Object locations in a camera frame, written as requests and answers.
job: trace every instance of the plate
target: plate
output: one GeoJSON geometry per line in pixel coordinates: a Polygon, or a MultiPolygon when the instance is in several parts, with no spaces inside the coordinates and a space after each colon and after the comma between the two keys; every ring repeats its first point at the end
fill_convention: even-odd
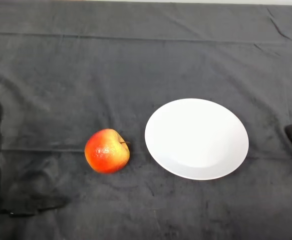
{"type": "Polygon", "coordinates": [[[149,118],[145,140],[151,156],[171,173],[194,180],[228,175],[245,160],[249,139],[242,122],[208,100],[169,102],[149,118]]]}

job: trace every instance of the apple skin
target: apple skin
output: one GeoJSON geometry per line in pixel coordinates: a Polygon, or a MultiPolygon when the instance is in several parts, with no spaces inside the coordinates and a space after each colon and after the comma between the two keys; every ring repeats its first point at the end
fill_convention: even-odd
{"type": "Polygon", "coordinates": [[[85,156],[96,172],[111,174],[128,163],[130,152],[118,132],[114,129],[103,129],[88,140],[85,156]]]}

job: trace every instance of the white plate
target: white plate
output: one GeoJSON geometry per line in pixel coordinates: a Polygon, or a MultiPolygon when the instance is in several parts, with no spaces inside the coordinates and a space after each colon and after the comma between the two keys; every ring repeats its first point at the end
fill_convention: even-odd
{"type": "Polygon", "coordinates": [[[248,134],[225,107],[187,98],[157,109],[146,125],[151,156],[175,175],[195,180],[223,177],[244,161],[248,134]]]}

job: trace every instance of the dark gray cloth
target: dark gray cloth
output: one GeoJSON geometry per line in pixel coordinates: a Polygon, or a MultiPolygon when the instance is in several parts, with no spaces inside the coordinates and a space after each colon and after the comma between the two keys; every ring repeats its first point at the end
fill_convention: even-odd
{"type": "Polygon", "coordinates": [[[62,209],[0,216],[0,240],[292,240],[292,7],[0,2],[1,197],[61,193],[62,209]],[[163,104],[233,111],[249,153],[232,174],[175,176],[144,130],[163,104]],[[87,164],[103,128],[131,144],[111,175],[87,164]]]}

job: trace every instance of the apple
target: apple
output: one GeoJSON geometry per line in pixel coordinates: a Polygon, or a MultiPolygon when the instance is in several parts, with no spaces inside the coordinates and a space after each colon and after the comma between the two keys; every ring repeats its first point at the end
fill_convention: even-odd
{"type": "Polygon", "coordinates": [[[87,162],[98,173],[114,173],[128,163],[130,152],[126,143],[114,129],[96,132],[85,147],[87,162]]]}

